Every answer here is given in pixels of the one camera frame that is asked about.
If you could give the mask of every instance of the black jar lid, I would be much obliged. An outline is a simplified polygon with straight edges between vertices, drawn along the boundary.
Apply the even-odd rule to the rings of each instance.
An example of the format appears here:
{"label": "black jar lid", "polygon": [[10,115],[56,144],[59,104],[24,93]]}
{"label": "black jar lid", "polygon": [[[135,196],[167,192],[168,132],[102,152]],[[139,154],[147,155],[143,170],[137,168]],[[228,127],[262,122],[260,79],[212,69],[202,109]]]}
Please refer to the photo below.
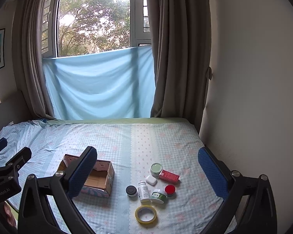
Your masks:
{"label": "black jar lid", "polygon": [[129,195],[129,196],[135,196],[136,193],[137,193],[137,189],[135,186],[128,186],[126,188],[126,193]]}

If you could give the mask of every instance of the bedding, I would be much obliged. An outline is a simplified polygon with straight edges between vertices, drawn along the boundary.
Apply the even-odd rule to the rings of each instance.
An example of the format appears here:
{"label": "bedding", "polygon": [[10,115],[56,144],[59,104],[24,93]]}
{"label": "bedding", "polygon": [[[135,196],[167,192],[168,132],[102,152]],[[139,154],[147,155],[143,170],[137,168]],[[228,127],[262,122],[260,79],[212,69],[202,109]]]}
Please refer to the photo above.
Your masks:
{"label": "bedding", "polygon": [[[110,197],[80,193],[73,199],[97,234],[200,233],[223,201],[216,196],[198,163],[197,153],[204,145],[194,126],[184,119],[118,124],[30,121],[4,127],[0,131],[2,137],[7,138],[8,146],[0,152],[0,166],[23,147],[32,150],[32,158],[19,171],[21,187],[31,173],[37,177],[52,176],[64,154],[79,156],[87,146],[97,149],[98,159],[112,162],[115,176]],[[138,198],[128,197],[125,189],[128,185],[137,187],[155,162],[180,175],[180,184],[175,198],[168,198],[162,205],[152,204],[158,220],[141,225],[134,217],[141,203]],[[155,187],[148,188],[163,189],[166,184],[158,180]],[[18,209],[20,199],[21,193],[9,202]],[[59,226],[69,233],[53,198],[49,197],[49,201]],[[236,224],[233,218],[227,232]]]}

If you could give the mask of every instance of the cardboard box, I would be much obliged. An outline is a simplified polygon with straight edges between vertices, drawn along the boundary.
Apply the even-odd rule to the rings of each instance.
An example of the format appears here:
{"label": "cardboard box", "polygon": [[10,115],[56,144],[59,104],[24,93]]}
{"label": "cardboard box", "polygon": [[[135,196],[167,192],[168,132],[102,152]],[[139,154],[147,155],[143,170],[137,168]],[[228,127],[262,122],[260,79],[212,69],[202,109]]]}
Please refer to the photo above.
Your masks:
{"label": "cardboard box", "polygon": [[[64,171],[77,158],[76,156],[65,154],[57,170]],[[99,197],[108,197],[111,195],[113,178],[114,169],[112,163],[110,161],[97,160],[81,192]]]}

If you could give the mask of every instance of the white pill bottle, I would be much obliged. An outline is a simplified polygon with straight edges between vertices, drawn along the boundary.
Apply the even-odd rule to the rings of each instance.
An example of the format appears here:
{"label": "white pill bottle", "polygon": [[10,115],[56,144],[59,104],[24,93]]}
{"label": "white pill bottle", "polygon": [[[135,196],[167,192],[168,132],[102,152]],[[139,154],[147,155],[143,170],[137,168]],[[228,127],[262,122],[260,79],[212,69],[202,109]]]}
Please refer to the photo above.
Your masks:
{"label": "white pill bottle", "polygon": [[150,194],[145,182],[138,183],[138,194],[141,202],[150,201]]}

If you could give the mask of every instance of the tape roll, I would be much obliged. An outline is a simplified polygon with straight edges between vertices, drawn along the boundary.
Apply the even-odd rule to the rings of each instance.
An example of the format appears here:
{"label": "tape roll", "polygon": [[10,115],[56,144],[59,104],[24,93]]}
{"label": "tape roll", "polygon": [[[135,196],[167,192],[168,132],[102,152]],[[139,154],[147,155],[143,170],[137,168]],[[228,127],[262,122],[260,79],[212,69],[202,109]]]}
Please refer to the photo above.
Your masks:
{"label": "tape roll", "polygon": [[143,205],[136,209],[135,217],[141,224],[149,224],[155,221],[157,213],[155,208],[149,205]]}

